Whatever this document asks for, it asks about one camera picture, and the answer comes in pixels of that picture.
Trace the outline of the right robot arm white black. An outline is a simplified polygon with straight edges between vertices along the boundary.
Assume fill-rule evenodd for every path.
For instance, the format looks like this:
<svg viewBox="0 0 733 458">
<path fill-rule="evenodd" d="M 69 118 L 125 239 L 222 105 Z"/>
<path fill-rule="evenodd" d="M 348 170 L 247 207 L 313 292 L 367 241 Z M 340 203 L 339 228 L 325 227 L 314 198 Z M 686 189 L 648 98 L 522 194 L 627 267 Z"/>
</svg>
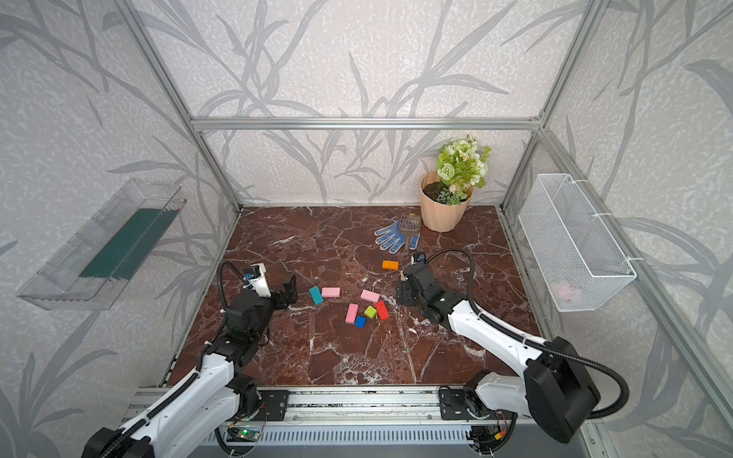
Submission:
<svg viewBox="0 0 733 458">
<path fill-rule="evenodd" d="M 512 370 L 480 372 L 464 387 L 471 414 L 504 410 L 530 417 L 551 438 L 567 444 L 587 420 L 626 406 L 626 380 L 608 366 L 583 358 L 567 340 L 526 333 L 480 307 L 473 297 L 475 259 L 469 258 L 466 292 L 446 289 L 431 270 L 432 257 L 412 255 L 402 269 L 405 303 L 417 305 L 432 324 L 480 345 Z"/>
</svg>

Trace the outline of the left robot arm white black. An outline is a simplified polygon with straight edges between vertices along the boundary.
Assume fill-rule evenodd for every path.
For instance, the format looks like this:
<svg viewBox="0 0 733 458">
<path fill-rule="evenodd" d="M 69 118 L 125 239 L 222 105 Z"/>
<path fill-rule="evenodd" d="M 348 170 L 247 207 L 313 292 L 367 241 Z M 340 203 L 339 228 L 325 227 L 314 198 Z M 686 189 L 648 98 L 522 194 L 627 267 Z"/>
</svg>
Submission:
<svg viewBox="0 0 733 458">
<path fill-rule="evenodd" d="M 223 320 L 194 368 L 173 389 L 118 429 L 103 427 L 87 442 L 85 457 L 186 457 L 229 420 L 256 414 L 262 400 L 255 381 L 242 371 L 267 336 L 273 314 L 298 301 L 297 278 L 269 288 L 261 263 L 234 273 L 244 287 L 229 300 L 221 261 L 216 274 Z"/>
</svg>

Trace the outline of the red block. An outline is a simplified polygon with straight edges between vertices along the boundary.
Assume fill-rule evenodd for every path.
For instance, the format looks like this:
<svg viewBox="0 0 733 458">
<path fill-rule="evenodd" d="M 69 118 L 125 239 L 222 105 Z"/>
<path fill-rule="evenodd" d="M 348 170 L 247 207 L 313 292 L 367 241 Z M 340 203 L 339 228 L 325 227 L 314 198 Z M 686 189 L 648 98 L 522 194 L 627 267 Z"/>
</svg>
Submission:
<svg viewBox="0 0 733 458">
<path fill-rule="evenodd" d="M 386 304 L 383 301 L 379 301 L 378 303 L 376 303 L 375 306 L 376 306 L 377 314 L 380 320 L 381 321 L 387 320 L 389 318 L 389 311 L 387 311 Z"/>
</svg>

